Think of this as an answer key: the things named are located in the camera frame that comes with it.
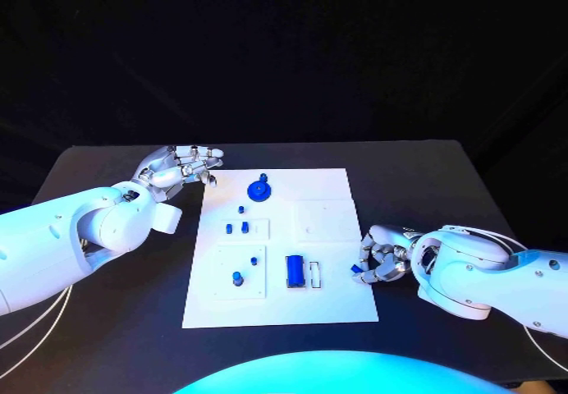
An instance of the white paper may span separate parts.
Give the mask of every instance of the white paper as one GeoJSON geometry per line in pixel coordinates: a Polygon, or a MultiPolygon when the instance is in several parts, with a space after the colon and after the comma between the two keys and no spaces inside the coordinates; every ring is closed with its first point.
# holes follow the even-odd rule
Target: white paper
{"type": "MultiPolygon", "coordinates": [[[[212,171],[218,187],[205,188],[202,217],[199,221],[195,257],[189,279],[184,328],[212,328],[264,326],[276,324],[354,323],[380,321],[371,286],[352,280],[351,267],[360,262],[361,229],[349,190],[345,169],[295,169],[295,170],[218,170],[212,171]],[[256,203],[247,194],[249,185],[259,181],[261,173],[269,175],[273,194],[267,201],[256,203]],[[355,223],[341,228],[345,239],[338,240],[338,227],[334,241],[323,241],[326,234],[322,216],[315,216],[313,227],[318,235],[309,240],[299,237],[299,206],[311,204],[302,201],[329,201],[331,209],[326,221],[355,223]],[[246,213],[238,214],[238,207],[246,213]],[[260,241],[241,236],[241,226],[234,225],[238,241],[230,240],[225,222],[241,223],[269,220],[269,240],[260,241]],[[217,300],[212,289],[234,286],[228,273],[215,275],[215,255],[224,245],[266,246],[266,297],[244,300],[217,300]],[[305,258],[306,288],[287,288],[286,256],[299,254],[305,258]],[[321,263],[322,288],[312,288],[312,261],[321,263]]],[[[311,227],[305,220],[303,227],[311,227]]],[[[236,258],[238,264],[250,264],[247,256],[236,258]]]]}

